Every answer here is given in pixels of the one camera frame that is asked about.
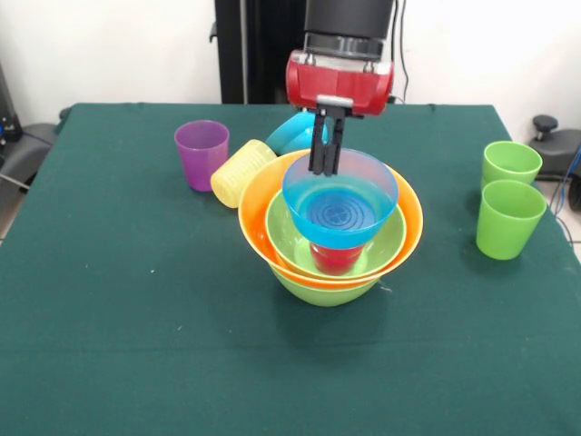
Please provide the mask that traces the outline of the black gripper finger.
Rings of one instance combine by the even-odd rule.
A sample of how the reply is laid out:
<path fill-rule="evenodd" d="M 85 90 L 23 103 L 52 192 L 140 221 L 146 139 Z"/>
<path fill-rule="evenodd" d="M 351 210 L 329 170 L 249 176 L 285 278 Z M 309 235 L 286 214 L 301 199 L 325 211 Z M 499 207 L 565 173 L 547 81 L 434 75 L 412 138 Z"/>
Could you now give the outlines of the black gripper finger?
<path fill-rule="evenodd" d="M 337 117 L 334 120 L 332 137 L 325 147 L 323 172 L 326 176 L 338 173 L 344 124 L 345 119 L 343 117 Z"/>
<path fill-rule="evenodd" d="M 324 166 L 325 143 L 323 132 L 326 119 L 326 109 L 317 108 L 314 115 L 312 141 L 310 149 L 309 170 L 314 174 L 321 174 Z"/>

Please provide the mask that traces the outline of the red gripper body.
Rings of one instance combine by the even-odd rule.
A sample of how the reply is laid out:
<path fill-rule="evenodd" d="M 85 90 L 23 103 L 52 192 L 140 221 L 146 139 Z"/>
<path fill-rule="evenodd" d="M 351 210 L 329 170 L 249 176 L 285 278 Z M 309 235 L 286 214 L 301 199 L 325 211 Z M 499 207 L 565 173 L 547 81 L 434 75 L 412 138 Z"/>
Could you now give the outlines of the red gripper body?
<path fill-rule="evenodd" d="M 286 90 L 291 104 L 315 110 L 341 107 L 353 116 L 380 115 L 394 83 L 394 65 L 291 52 L 286 67 Z"/>

